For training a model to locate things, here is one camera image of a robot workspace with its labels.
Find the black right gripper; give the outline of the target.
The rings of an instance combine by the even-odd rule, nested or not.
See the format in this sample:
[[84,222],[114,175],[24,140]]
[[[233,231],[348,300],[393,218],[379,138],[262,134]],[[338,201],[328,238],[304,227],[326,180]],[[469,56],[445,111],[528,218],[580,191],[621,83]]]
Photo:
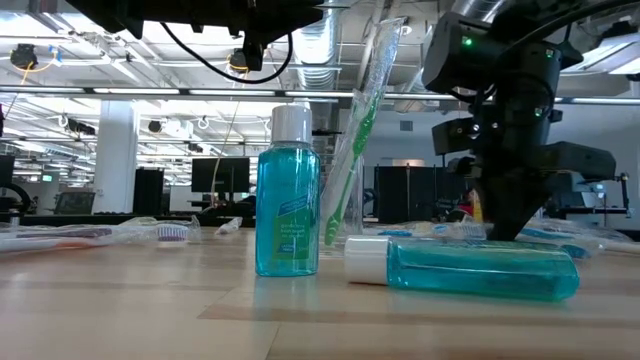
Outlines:
[[490,102],[477,98],[471,115],[432,128],[438,155],[468,151],[449,163],[454,173],[473,179],[478,187],[484,221],[493,225],[489,239],[514,239],[570,175],[588,182],[611,180],[616,160],[602,149],[548,141],[551,126],[563,119],[553,94],[505,96]]

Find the green toothbrush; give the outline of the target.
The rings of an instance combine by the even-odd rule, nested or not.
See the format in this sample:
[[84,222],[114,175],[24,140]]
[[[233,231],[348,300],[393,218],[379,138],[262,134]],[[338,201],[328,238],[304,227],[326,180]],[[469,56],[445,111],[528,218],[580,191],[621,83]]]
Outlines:
[[352,92],[351,111],[321,196],[320,243],[339,243],[357,165],[375,124],[396,58],[404,19],[387,19],[374,27],[372,49],[362,85]]

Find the purple toothbrush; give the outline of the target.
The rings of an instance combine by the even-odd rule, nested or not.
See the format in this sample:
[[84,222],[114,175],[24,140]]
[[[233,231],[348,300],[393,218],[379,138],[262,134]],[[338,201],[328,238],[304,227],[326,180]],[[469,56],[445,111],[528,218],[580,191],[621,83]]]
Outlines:
[[165,220],[152,217],[137,217],[118,225],[67,225],[48,226],[4,226],[0,227],[0,239],[78,237],[110,240],[111,245],[152,244],[181,246],[199,242],[201,229],[198,220]]

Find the orange toothbrush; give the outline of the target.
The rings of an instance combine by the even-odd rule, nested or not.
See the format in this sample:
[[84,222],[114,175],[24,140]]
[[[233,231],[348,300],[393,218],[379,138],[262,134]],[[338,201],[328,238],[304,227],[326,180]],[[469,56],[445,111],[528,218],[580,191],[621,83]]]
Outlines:
[[54,237],[0,239],[0,254],[57,249],[80,249],[111,245],[110,240],[99,238]]

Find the person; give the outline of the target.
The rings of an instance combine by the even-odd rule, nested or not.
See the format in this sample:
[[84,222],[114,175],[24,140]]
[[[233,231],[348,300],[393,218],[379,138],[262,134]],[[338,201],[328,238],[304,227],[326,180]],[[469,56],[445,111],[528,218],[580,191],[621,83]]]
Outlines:
[[448,213],[448,222],[461,222],[466,216],[473,216],[473,190],[467,189],[457,205]]

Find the blue mouthwash bottle white cap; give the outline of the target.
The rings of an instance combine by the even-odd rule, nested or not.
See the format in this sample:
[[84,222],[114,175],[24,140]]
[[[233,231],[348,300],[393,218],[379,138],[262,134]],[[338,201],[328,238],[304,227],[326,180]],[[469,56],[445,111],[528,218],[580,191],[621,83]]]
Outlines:
[[351,237],[344,269],[351,283],[551,302],[580,286],[564,249],[509,241]]

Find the gray monitor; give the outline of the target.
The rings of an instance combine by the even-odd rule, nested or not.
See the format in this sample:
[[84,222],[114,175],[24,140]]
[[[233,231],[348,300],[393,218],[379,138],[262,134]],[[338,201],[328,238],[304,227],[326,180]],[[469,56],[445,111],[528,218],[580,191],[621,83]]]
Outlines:
[[581,177],[573,180],[572,194],[575,205],[584,208],[603,207],[606,199],[606,187],[601,182],[589,182]]

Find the black boom stand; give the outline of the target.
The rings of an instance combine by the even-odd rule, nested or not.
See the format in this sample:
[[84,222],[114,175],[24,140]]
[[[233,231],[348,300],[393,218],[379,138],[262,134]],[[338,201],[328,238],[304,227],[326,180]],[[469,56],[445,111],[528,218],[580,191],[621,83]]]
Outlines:
[[[631,218],[633,215],[633,210],[630,207],[630,198],[628,192],[628,180],[629,175],[627,173],[620,173],[613,177],[612,181],[617,183],[620,186],[621,191],[621,206],[609,206],[607,203],[607,188],[606,188],[606,199],[603,207],[599,208],[585,208],[587,214],[598,214],[606,217],[607,215],[623,215],[626,218]],[[587,180],[589,182],[601,182],[603,181],[595,181],[595,180]]]

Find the clear plastic cup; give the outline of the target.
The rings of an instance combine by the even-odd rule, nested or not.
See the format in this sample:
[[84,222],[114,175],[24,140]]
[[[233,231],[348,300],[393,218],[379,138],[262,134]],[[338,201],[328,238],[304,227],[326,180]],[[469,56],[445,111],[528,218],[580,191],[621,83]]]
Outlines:
[[321,195],[321,235],[330,246],[362,233],[363,159],[336,162]]

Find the black crossbar with light strips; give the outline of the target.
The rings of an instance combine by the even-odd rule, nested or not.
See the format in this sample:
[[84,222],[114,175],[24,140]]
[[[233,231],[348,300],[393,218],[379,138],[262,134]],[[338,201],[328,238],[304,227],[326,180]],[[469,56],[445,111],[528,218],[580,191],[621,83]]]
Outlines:
[[[109,87],[56,87],[56,86],[24,86],[0,85],[0,93],[27,94],[52,97],[84,97],[110,98],[123,97],[130,99],[329,99],[340,100],[353,98],[353,92],[346,91],[306,91],[306,90],[251,90],[251,89],[196,89],[196,88],[109,88]],[[386,93],[385,100],[408,101],[457,101],[451,95],[431,93]],[[640,105],[640,98],[622,97],[556,97],[558,104],[584,105]]]

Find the black computer monitor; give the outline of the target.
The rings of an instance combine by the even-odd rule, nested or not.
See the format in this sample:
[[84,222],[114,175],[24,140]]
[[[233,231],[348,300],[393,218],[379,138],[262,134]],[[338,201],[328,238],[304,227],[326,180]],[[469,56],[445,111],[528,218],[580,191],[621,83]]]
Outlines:
[[198,158],[192,160],[191,191],[246,193],[250,189],[250,159]]

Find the blue mouthwash bottle green label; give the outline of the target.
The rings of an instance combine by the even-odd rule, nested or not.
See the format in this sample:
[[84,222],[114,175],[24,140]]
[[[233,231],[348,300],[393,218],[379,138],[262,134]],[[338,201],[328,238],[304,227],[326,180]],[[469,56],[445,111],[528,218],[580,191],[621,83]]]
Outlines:
[[258,158],[255,271],[266,277],[313,275],[318,269],[320,159],[312,148],[312,113],[273,109],[271,144]]

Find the black cabinet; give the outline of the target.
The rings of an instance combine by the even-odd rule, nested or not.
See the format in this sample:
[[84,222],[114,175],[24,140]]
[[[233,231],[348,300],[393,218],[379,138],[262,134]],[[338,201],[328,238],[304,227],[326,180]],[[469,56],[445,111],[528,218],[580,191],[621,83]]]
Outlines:
[[164,172],[139,168],[135,174],[133,213],[155,216],[161,213]]

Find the white building column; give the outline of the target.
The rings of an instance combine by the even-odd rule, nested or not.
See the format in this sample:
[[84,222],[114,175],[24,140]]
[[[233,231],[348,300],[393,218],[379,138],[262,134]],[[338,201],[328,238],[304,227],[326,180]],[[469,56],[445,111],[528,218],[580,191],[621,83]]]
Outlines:
[[133,209],[139,117],[132,101],[102,100],[99,116],[93,213]]

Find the silver ceiling duct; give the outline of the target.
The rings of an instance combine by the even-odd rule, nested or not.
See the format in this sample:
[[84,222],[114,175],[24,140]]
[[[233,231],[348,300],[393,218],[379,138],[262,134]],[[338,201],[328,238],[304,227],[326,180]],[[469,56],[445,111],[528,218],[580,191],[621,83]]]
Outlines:
[[464,16],[483,19],[500,5],[501,0],[455,0],[451,11]]
[[336,83],[336,43],[339,11],[328,9],[320,21],[293,33],[298,81],[305,90],[332,90]]

